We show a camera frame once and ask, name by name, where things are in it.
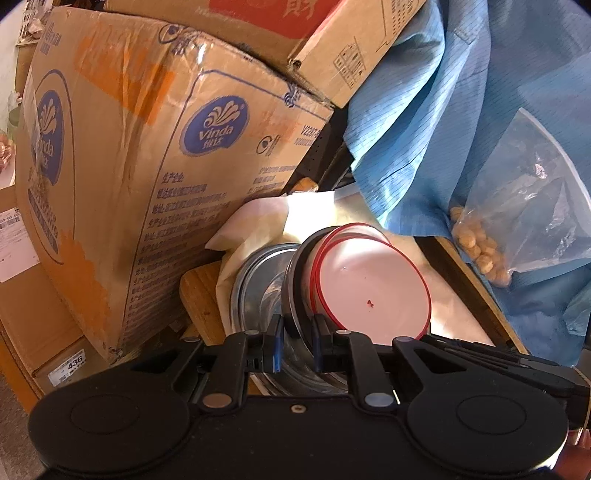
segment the cardboard box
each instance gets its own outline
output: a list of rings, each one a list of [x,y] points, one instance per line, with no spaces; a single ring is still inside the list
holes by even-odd
[[[33,246],[16,207],[15,187],[0,190],[0,367],[29,408],[33,398],[108,364],[83,336],[43,266],[28,254]]]
[[[203,30],[345,106],[425,0],[107,0]]]
[[[17,135],[17,197],[86,337],[116,361],[186,313],[180,276],[278,194],[331,110],[192,28],[55,8]]]

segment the barcode label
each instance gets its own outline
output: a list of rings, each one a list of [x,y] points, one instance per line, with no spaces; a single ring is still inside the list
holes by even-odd
[[[0,213],[0,282],[38,263],[21,211],[16,207]]]
[[[11,226],[14,225],[17,222],[20,222],[21,218],[20,216],[14,217],[14,218],[9,218],[8,220],[4,220],[3,222],[0,222],[0,230],[2,230],[3,228],[6,228],[7,226]]]
[[[84,349],[82,349],[78,353],[72,355],[68,360],[63,362],[49,375],[47,375],[47,378],[49,378],[49,381],[54,387],[57,387],[64,380],[71,377],[72,374],[85,363],[86,354],[84,352]]]

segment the plastic bag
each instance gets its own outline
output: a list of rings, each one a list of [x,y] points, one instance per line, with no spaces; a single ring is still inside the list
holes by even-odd
[[[484,163],[454,239],[486,278],[506,287],[525,272],[591,258],[591,199],[569,156],[519,109]]]
[[[14,143],[4,131],[0,130],[0,172],[2,172],[14,157]]]

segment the vinda cardboard box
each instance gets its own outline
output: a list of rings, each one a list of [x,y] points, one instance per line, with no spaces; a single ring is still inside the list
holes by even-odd
[[[281,191],[331,114],[207,34],[69,7],[51,13],[23,102],[23,219],[109,362],[185,315],[182,273],[244,201]]]

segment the blue cloth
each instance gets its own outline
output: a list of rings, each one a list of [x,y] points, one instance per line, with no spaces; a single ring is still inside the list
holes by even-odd
[[[572,0],[427,0],[349,104],[353,173],[382,225],[449,236],[483,162],[524,107],[591,186],[591,18]],[[589,260],[491,287],[534,355],[576,363]]]

